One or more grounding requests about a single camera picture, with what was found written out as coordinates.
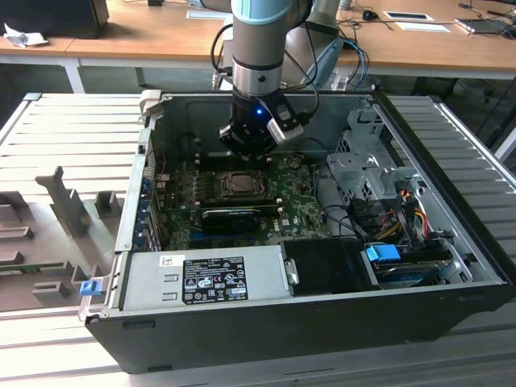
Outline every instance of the blue plastic clip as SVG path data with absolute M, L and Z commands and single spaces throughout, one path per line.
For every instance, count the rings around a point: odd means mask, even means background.
M 88 280 L 81 283 L 79 294 L 85 296 L 102 296 L 102 280 Z
M 400 253 L 393 244 L 374 244 L 365 250 L 369 261 L 400 260 Z

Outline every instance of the red wire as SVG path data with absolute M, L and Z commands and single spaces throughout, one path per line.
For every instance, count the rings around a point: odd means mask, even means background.
M 381 231 L 384 230 L 385 226 L 387 226 L 385 223 L 387 222 L 387 218 L 389 217 L 389 215 L 392 215 L 394 214 L 394 211 L 389 211 L 387 214 L 385 214 L 384 218 L 382 219 L 382 223 L 384 223 L 384 225 L 381 227 Z

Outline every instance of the white label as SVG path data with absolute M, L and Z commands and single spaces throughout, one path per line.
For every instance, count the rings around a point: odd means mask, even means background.
M 236 288 L 236 289 L 231 289 L 231 293 L 233 294 L 242 294 L 242 293 L 245 293 L 247 290 L 245 288 Z
M 185 256 L 160 256 L 160 267 L 182 266 Z

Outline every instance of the warning label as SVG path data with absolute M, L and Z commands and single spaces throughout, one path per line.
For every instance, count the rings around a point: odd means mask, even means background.
M 183 278 L 186 305 L 248 299 L 242 256 L 185 260 Z

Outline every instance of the desk leg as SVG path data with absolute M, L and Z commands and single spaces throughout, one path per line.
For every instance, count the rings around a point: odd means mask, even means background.
M 501 143 L 500 148 L 494 153 L 494 155 L 499 159 L 502 163 L 506 161 L 507 157 L 513 152 L 516 148 L 516 127 L 512 130 L 512 132 L 507 136 L 505 141 Z
M 136 69 L 136 79 L 138 80 L 138 86 L 147 87 L 147 82 L 145 81 L 144 69 L 141 67 L 137 67 Z
M 79 73 L 79 60 L 77 58 L 66 58 L 61 61 L 61 66 L 66 70 L 70 85 L 75 94 L 83 94 L 84 85 L 82 85 L 81 74 Z

